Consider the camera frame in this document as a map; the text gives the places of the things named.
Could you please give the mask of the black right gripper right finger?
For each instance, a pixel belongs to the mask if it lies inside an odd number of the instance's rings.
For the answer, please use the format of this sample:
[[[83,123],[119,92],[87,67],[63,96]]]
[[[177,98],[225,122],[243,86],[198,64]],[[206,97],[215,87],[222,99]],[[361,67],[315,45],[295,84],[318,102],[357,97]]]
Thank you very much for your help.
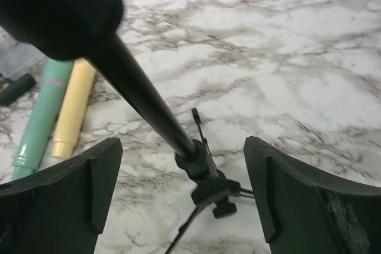
[[[380,253],[380,188],[295,159],[258,137],[244,157],[272,253]]]

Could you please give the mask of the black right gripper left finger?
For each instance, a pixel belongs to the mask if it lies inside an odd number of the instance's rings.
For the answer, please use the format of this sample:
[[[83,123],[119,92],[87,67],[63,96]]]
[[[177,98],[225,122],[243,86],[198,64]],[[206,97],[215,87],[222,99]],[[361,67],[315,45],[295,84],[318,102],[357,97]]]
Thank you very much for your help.
[[[120,139],[1,185],[1,253],[93,253],[120,169]]]

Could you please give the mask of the cream yellow microphone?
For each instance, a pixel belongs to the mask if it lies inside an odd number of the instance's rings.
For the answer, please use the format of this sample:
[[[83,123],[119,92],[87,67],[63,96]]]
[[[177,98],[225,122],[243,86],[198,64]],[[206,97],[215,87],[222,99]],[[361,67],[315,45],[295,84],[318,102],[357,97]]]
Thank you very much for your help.
[[[51,156],[71,158],[85,117],[96,70],[85,59],[77,59],[58,117]]]

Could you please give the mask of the mint green microphone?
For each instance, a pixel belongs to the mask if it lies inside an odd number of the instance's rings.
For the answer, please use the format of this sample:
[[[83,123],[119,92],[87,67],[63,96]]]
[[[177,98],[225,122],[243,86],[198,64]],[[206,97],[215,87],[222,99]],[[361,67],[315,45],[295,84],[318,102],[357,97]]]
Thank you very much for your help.
[[[13,160],[12,180],[33,174],[44,156],[55,120],[60,112],[73,61],[48,60],[33,111]]]

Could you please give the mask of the black tripod shock mount stand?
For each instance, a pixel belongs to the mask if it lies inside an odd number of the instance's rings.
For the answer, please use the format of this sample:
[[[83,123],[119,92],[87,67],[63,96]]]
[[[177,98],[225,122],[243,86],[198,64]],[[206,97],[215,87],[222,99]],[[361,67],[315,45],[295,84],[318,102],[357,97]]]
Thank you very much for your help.
[[[122,0],[1,0],[1,26],[17,41],[63,61],[87,59],[132,108],[172,147],[177,166],[196,183],[195,210],[179,228],[171,253],[190,224],[208,205],[216,218],[236,212],[230,196],[251,198],[219,171],[206,138],[191,139],[117,36]]]

